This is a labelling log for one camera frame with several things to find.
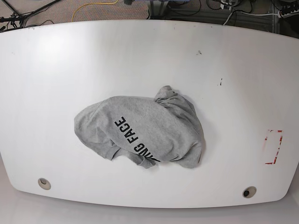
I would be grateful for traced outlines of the white power strip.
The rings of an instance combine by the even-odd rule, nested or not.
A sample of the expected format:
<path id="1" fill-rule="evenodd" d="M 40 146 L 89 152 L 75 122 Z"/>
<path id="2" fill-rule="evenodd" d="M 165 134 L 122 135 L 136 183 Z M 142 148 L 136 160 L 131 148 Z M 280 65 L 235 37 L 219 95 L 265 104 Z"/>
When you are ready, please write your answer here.
<path id="1" fill-rule="evenodd" d="M 289 5 L 283 7 L 279 13 L 278 17 L 285 19 L 291 16 L 299 15 L 299 6 L 298 5 Z"/>

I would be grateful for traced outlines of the grey metal frame leg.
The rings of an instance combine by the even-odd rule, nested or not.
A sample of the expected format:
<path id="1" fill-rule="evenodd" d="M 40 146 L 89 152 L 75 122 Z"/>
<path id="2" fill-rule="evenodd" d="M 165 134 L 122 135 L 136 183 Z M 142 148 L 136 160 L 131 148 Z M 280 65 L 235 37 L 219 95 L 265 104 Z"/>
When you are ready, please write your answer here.
<path id="1" fill-rule="evenodd" d="M 165 17 L 169 0 L 147 0 L 150 19 L 162 19 Z"/>

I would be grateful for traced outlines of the black tripod legs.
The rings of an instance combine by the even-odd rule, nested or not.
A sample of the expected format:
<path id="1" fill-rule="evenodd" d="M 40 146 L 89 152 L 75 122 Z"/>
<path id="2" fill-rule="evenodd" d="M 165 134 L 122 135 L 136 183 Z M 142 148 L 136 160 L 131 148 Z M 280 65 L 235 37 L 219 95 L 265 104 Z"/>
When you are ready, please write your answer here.
<path id="1" fill-rule="evenodd" d="M 0 28 L 0 32 L 6 32 L 10 30 L 17 30 L 22 29 L 26 27 L 26 23 L 28 19 L 30 19 L 33 16 L 38 15 L 39 13 L 42 13 L 46 10 L 48 10 L 51 6 L 61 2 L 61 0 L 54 0 L 34 11 L 27 12 L 27 13 L 19 13 L 17 9 L 15 9 L 7 0 L 2 0 L 2 2 L 12 11 L 12 14 L 10 17 L 5 18 L 3 16 L 0 17 L 1 23 L 6 23 L 5 26 L 2 26 Z"/>

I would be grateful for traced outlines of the red tape rectangle marking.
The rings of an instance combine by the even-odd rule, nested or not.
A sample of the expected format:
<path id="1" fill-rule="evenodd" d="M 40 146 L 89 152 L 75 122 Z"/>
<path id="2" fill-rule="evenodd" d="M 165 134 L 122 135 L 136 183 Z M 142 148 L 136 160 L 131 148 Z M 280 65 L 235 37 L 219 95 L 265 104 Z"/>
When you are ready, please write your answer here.
<path id="1" fill-rule="evenodd" d="M 282 139 L 282 130 L 267 130 L 263 144 L 263 164 L 273 165 L 276 163 Z"/>

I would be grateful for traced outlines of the grey printed T-shirt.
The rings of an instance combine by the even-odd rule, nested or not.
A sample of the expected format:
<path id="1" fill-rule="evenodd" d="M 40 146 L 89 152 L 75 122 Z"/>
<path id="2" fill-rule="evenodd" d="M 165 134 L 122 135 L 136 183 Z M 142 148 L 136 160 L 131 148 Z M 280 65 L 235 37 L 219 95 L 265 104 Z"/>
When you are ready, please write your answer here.
<path id="1" fill-rule="evenodd" d="M 203 148 L 193 104 L 169 86 L 154 99 L 115 96 L 90 105 L 75 117 L 74 132 L 99 156 L 125 156 L 143 168 L 158 162 L 195 168 Z"/>

